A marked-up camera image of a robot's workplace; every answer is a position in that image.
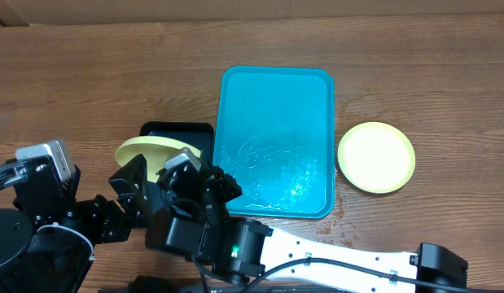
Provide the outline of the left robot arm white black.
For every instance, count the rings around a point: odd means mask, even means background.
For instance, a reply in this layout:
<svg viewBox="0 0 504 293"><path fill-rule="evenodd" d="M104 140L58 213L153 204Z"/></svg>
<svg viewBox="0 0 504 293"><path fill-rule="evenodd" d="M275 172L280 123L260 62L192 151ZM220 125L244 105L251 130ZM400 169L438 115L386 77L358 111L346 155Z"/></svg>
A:
<svg viewBox="0 0 504 293"><path fill-rule="evenodd" d="M81 171L63 179L55 159L42 155L0 165L0 190L13 188L13 208L0 209L0 292L76 292L99 244L124 242L145 224L147 162L136 155L102 195L78 201Z"/></svg>

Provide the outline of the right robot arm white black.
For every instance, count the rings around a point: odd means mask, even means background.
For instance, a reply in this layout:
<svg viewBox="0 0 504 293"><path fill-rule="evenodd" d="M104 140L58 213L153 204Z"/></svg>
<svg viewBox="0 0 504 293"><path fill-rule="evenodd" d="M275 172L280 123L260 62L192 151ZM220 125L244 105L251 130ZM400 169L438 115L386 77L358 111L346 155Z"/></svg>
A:
<svg viewBox="0 0 504 293"><path fill-rule="evenodd" d="M165 205L146 246L183 256L200 272L249 292L264 280L299 280L347 292L467 292L468 263L445 247L362 251L314 242L246 217L226 204L242 194L218 167L191 163L156 171Z"/></svg>

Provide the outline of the yellow plate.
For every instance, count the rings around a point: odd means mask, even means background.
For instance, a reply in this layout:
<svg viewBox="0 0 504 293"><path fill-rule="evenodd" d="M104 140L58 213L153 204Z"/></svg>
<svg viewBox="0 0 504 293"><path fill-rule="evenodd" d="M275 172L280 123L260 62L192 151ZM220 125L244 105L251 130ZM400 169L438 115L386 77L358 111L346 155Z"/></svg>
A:
<svg viewBox="0 0 504 293"><path fill-rule="evenodd" d="M340 139L337 160L344 177L358 189L387 194L413 176L416 157L410 140L396 127L365 122Z"/></svg>
<svg viewBox="0 0 504 293"><path fill-rule="evenodd" d="M164 162L178 153L182 148L189 148L196 157L201 151L185 142L176 139L158 136L139 136L123 142L115 151L115 160L125 166L136 155L142 154L147 161L147 180L156 183L156 173L164 167Z"/></svg>

